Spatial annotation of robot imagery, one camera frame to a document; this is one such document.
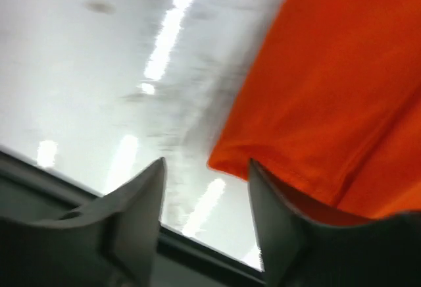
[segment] robotic claw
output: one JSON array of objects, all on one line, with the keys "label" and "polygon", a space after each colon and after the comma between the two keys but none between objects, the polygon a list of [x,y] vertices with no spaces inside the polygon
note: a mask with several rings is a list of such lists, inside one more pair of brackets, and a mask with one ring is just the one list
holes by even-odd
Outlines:
[{"label": "robotic claw", "polygon": [[[171,237],[159,223],[165,171],[159,159],[95,197],[0,153],[0,285],[421,286],[419,213],[353,227],[320,224],[279,194],[274,177],[254,161],[249,192],[263,276],[181,236],[173,236],[176,245],[188,248],[164,248]],[[201,275],[151,282],[157,251]]]}]

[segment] fabric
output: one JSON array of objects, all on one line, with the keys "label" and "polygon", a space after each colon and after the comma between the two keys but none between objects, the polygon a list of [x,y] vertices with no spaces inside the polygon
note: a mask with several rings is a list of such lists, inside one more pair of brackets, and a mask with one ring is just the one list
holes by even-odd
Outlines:
[{"label": "fabric", "polygon": [[286,0],[209,166],[349,213],[421,209],[421,0]]}]

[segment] stain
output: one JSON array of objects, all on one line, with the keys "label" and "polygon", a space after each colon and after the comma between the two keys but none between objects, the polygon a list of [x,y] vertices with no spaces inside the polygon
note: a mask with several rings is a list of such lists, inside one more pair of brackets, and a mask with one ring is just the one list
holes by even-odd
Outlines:
[{"label": "stain", "polygon": [[116,8],[114,5],[102,0],[89,0],[85,4],[85,7],[95,13],[101,14],[114,14]]}]

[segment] gray floor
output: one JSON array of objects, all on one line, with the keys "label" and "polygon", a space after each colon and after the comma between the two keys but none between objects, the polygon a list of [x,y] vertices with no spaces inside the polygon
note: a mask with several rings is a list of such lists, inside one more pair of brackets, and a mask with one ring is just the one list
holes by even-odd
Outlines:
[{"label": "gray floor", "polygon": [[163,223],[258,264],[245,183],[205,163],[281,2],[0,0],[0,144],[101,194],[165,156]]}]

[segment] red cloth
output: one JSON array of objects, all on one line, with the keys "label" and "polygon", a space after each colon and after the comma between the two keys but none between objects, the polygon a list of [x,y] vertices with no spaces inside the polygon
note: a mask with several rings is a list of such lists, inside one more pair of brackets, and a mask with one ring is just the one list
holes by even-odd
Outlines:
[{"label": "red cloth", "polygon": [[209,166],[368,218],[421,209],[421,0],[286,0]]}]

